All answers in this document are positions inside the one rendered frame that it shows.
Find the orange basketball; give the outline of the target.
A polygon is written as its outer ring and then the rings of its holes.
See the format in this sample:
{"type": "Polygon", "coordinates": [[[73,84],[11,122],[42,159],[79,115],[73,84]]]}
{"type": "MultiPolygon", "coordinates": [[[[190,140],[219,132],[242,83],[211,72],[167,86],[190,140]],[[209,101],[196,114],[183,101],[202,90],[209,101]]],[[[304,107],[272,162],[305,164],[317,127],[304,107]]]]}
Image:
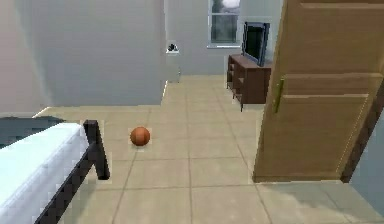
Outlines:
{"type": "Polygon", "coordinates": [[[145,127],[136,127],[130,133],[130,140],[135,146],[145,146],[150,141],[150,132],[145,127]]]}

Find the dark brown television stand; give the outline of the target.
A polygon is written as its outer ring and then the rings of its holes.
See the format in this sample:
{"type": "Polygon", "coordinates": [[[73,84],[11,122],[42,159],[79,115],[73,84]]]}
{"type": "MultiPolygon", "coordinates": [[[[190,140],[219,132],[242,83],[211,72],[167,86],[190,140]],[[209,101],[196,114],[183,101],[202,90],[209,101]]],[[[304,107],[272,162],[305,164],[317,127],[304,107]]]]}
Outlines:
{"type": "Polygon", "coordinates": [[[244,104],[266,103],[270,75],[270,64],[259,66],[240,54],[228,57],[227,88],[240,103],[240,110],[244,104]]]}

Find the black television set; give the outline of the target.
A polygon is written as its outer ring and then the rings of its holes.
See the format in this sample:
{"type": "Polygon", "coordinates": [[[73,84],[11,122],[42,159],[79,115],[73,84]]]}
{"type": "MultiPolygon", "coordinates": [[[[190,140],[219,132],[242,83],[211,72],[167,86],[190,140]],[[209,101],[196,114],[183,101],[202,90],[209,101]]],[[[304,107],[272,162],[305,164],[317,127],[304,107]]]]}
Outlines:
{"type": "Polygon", "coordinates": [[[265,63],[269,28],[269,23],[244,23],[242,55],[254,61],[260,67],[265,63]]]}

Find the white framed window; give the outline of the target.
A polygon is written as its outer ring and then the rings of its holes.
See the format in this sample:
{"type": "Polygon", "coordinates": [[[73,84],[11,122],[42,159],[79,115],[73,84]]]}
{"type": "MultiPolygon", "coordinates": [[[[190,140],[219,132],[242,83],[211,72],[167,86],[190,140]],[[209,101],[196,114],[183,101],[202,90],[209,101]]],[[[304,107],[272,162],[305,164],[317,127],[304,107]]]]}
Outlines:
{"type": "Polygon", "coordinates": [[[238,45],[237,27],[241,0],[208,0],[208,34],[212,47],[238,45]]]}

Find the brown wooden room door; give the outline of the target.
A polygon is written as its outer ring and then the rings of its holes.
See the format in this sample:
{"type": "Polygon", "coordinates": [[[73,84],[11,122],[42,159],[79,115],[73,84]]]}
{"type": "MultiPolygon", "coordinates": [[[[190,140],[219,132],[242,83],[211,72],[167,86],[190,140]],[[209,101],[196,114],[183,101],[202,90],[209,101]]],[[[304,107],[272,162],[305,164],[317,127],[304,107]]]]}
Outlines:
{"type": "Polygon", "coordinates": [[[383,108],[384,0],[284,0],[254,182],[349,182],[383,108]]]}

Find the white bed with black frame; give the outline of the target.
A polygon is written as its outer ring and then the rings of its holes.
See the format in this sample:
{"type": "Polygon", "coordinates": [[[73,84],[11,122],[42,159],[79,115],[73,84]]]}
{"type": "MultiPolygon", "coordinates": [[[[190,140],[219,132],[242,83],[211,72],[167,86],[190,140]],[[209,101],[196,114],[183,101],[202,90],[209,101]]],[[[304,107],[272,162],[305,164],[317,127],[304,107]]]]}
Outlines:
{"type": "Polygon", "coordinates": [[[110,178],[99,124],[0,120],[0,224],[58,224],[94,168],[110,178]]]}

